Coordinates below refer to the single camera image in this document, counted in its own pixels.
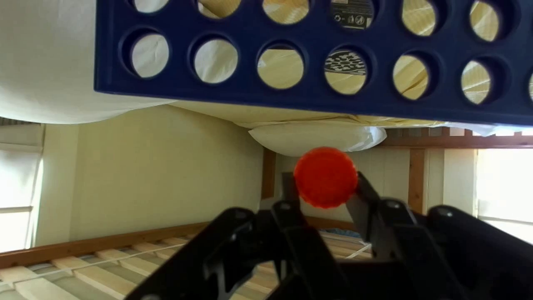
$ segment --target connect four board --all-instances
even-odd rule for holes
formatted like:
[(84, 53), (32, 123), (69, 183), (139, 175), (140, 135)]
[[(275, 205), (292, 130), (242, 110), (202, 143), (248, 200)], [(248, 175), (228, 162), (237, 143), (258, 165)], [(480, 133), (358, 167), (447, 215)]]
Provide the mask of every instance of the connect four board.
[(95, 90), (533, 125), (532, 0), (149, 2), (99, 0)]

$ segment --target window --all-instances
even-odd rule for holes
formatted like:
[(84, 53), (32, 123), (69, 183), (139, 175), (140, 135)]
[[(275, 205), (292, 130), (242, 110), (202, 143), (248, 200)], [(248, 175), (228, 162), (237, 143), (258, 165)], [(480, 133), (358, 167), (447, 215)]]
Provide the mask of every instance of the window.
[(0, 252), (34, 242), (42, 170), (42, 127), (0, 127)]
[(478, 150), (478, 217), (533, 243), (533, 150)]

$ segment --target red ball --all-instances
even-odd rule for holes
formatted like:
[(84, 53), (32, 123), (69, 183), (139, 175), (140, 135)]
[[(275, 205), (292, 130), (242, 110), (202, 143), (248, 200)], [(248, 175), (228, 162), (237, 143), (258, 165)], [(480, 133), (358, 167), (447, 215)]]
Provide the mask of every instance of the red ball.
[(358, 187), (357, 167), (337, 148), (315, 148), (305, 153), (293, 175), (300, 198), (322, 208), (348, 202)]

